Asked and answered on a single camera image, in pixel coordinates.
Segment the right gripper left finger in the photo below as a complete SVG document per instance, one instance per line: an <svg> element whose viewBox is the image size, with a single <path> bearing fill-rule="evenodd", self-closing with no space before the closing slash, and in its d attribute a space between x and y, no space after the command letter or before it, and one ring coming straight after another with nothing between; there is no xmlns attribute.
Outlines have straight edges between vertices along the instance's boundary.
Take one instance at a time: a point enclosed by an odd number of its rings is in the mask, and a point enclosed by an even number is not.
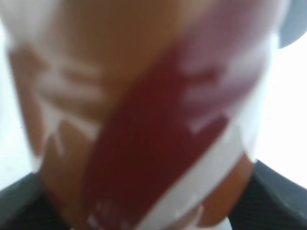
<svg viewBox="0 0 307 230"><path fill-rule="evenodd" d="M68 230L42 191L37 177L30 173L0 191L2 230Z"/></svg>

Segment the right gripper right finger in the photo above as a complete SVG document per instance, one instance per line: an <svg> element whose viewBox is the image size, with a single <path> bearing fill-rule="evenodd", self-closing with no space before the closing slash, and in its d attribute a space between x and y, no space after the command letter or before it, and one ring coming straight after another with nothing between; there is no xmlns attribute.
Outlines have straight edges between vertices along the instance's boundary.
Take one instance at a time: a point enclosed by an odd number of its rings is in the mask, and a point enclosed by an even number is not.
<svg viewBox="0 0 307 230"><path fill-rule="evenodd" d="M233 230L306 230L307 190L258 161L229 220Z"/></svg>

